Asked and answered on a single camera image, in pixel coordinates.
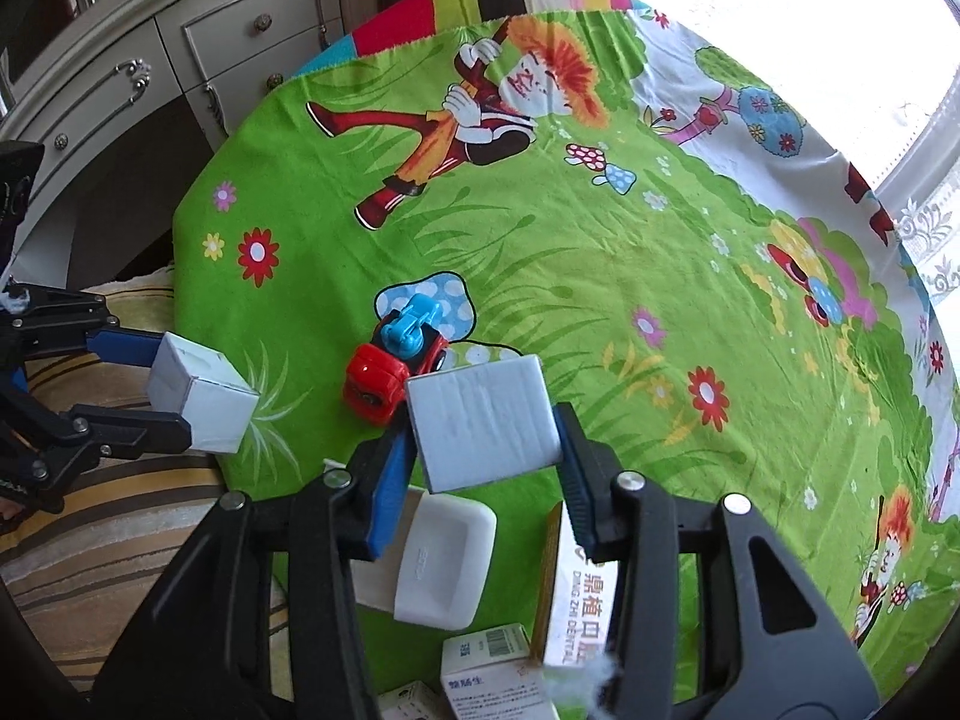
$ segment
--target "toy car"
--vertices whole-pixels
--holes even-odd
[[[384,426],[405,398],[406,380],[440,370],[448,341],[433,322],[441,315],[435,300],[414,295],[381,319],[370,342],[358,346],[347,365],[343,396],[350,408]]]

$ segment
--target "white cotton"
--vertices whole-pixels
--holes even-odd
[[[30,308],[30,293],[27,290],[23,290],[23,294],[19,298],[14,298],[9,292],[3,290],[3,292],[0,293],[0,308],[8,314],[13,314],[15,317],[18,314],[23,314],[23,312]]]
[[[546,694],[557,707],[584,707],[593,720],[614,720],[600,707],[600,691],[618,666],[610,653],[604,653],[577,667],[544,666]]]

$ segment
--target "white box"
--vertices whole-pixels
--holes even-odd
[[[581,666],[605,651],[619,563],[587,560],[570,526],[566,504],[547,519],[536,607],[534,656],[546,666]]]
[[[458,720],[558,720],[522,625],[443,642],[440,681]]]
[[[520,476],[562,457],[536,355],[414,376],[406,391],[431,493]]]
[[[147,379],[155,412],[190,423],[191,449],[232,454],[240,448],[260,396],[223,353],[164,333]]]
[[[450,720],[445,701],[424,683],[414,682],[377,699],[382,720]]]

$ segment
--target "barcode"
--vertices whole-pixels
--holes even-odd
[[[487,632],[487,652],[491,658],[502,658],[514,654],[514,648],[507,640],[507,632],[502,628]]]

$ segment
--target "silver screw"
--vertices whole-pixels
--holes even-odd
[[[616,483],[620,486],[621,490],[629,490],[631,493],[636,493],[637,490],[643,490],[643,486],[646,485],[647,480],[643,478],[642,474],[637,473],[637,471],[621,471],[616,475]]]
[[[723,499],[724,508],[731,514],[747,514],[751,509],[750,498],[740,493],[731,493]]]
[[[330,469],[327,473],[323,474],[323,483],[327,485],[330,490],[342,490],[352,481],[353,477],[347,469]]]
[[[237,509],[243,509],[246,502],[246,495],[240,493],[239,490],[231,490],[229,493],[224,493],[220,496],[220,508],[228,512],[236,512]]]

